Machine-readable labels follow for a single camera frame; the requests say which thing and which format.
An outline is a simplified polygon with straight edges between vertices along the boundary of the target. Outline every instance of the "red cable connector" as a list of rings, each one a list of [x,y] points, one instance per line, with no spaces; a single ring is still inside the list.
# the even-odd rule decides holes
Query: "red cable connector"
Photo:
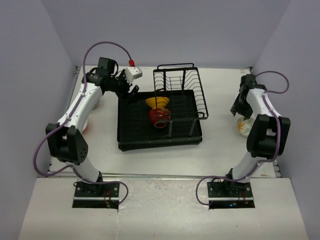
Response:
[[[133,59],[129,60],[129,66],[134,67],[135,66],[135,61]]]

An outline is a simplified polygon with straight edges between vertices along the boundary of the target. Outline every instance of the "wall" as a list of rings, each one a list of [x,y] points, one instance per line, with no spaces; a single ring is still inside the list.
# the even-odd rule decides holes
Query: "wall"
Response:
[[[200,67],[253,66],[290,0],[42,0],[75,65],[98,41],[129,49],[140,66],[194,62]],[[115,46],[98,46],[88,64]]]
[[[0,239],[13,240],[37,178],[33,151],[66,109],[74,66],[39,0],[0,0],[0,33]],[[47,147],[38,160],[48,169]]]
[[[257,61],[254,72],[280,71],[290,80],[289,92],[271,95],[279,112],[291,119],[279,165],[290,177],[310,239],[320,236],[320,1],[293,0]],[[268,73],[258,81],[281,90],[285,81]]]

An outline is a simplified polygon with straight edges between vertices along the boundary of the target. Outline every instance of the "dish rack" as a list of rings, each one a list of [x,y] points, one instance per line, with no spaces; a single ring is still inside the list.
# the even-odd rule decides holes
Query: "dish rack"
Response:
[[[198,68],[193,63],[162,64],[153,71],[154,91],[138,92],[128,103],[118,101],[117,140],[122,151],[191,145],[202,142],[200,120],[208,118],[208,108]],[[168,115],[157,114],[164,128],[154,127],[148,118],[146,99],[169,98]]]

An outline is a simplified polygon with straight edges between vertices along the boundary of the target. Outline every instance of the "purple cable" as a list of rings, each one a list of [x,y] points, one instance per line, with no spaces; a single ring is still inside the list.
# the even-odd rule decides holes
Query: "purple cable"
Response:
[[[280,140],[281,140],[281,125],[280,125],[280,120],[279,120],[279,118],[277,117],[276,113],[271,109],[271,107],[270,107],[269,104],[267,103],[265,94],[267,94],[267,93],[272,93],[272,94],[284,94],[285,92],[288,91],[289,86],[290,86],[290,83],[289,83],[288,78],[287,78],[284,74],[282,74],[282,73],[280,73],[280,72],[278,72],[278,71],[263,71],[263,72],[260,72],[259,74],[257,74],[255,77],[258,77],[258,76],[260,76],[261,74],[266,74],[266,73],[274,73],[274,74],[278,74],[278,75],[282,76],[282,77],[285,79],[287,86],[286,86],[286,89],[285,89],[284,91],[266,90],[266,91],[263,92],[263,95],[262,95],[263,102],[264,102],[264,104],[266,105],[267,109],[268,109],[268,110],[270,111],[270,113],[272,114],[272,116],[275,118],[275,121],[276,121],[276,128],[277,128],[277,134],[276,134],[276,135],[277,135],[277,136],[276,136],[276,145],[275,145],[275,151],[274,151],[274,156],[273,156],[273,158],[270,159],[270,160],[268,160],[268,159],[260,160],[260,161],[257,162],[258,164],[261,164],[261,163],[272,163],[273,161],[276,160],[276,158],[278,157],[278,153],[279,153],[279,149],[280,149]],[[241,181],[241,180],[247,178],[247,177],[250,176],[252,173],[254,173],[255,170],[256,170],[257,167],[258,167],[258,164],[256,164],[256,165],[252,168],[252,170],[251,170],[247,175],[245,175],[245,176],[243,176],[243,177],[241,177],[241,178],[238,178],[238,179],[230,179],[230,178],[227,178],[227,177],[225,177],[225,176],[216,176],[216,175],[203,177],[203,178],[198,182],[198,184],[196,185],[196,188],[195,188],[195,197],[196,197],[197,201],[198,201],[200,204],[202,204],[202,205],[206,205],[206,206],[210,205],[210,203],[204,203],[204,202],[202,202],[202,201],[199,199],[199,195],[198,195],[199,186],[200,186],[200,184],[201,184],[204,180],[206,180],[206,179],[223,179],[223,180],[229,181],[229,182],[238,182],[238,181]]]
[[[82,70],[83,70],[83,91],[82,91],[82,95],[79,97],[79,99],[76,101],[73,109],[70,111],[69,113],[69,116],[66,116],[66,119],[65,121],[60,125],[58,126],[56,129],[52,130],[51,132],[49,132],[42,140],[41,142],[37,145],[37,147],[35,148],[35,151],[34,151],[34,154],[33,154],[33,168],[34,170],[39,174],[39,175],[42,175],[42,176],[45,176],[45,177],[52,177],[60,172],[62,172],[63,170],[67,169],[67,168],[73,168],[73,165],[66,165],[64,166],[63,168],[57,170],[57,171],[54,171],[52,173],[46,173],[46,172],[42,172],[40,171],[40,169],[38,168],[37,166],[37,156],[38,156],[38,153],[39,153],[39,150],[41,148],[41,146],[45,143],[45,141],[50,137],[52,136],[53,134],[55,134],[57,131],[59,131],[60,129],[62,129],[66,124],[67,122],[70,120],[70,118],[73,116],[73,114],[75,113],[77,107],[79,106],[82,98],[85,97],[85,93],[86,93],[86,90],[87,90],[87,77],[86,77],[86,69],[85,69],[85,66],[86,66],[86,59],[87,59],[87,56],[88,56],[88,53],[90,52],[91,49],[93,49],[95,46],[97,45],[100,45],[100,44],[112,44],[112,45],[115,45],[121,49],[123,49],[126,54],[128,55],[129,59],[132,60],[131,56],[130,56],[130,53],[128,52],[128,50],[126,50],[123,46],[119,45],[118,43],[115,43],[115,42],[112,42],[112,41],[100,41],[100,42],[97,42],[95,44],[93,44],[87,51],[86,53],[84,54],[84,57],[83,57],[83,62],[82,62]],[[121,182],[121,181],[102,181],[102,182],[93,182],[93,181],[90,181],[90,180],[87,180],[85,178],[83,178],[82,176],[80,176],[80,174],[73,168],[73,172],[75,173],[75,175],[80,178],[81,180],[83,181],[86,181],[87,183],[89,184],[109,184],[109,183],[119,183],[119,184],[122,184],[124,185],[125,189],[126,189],[126,195],[125,197],[122,199],[122,201],[119,202],[122,203],[128,196],[129,194],[129,189],[128,189],[128,186]]]

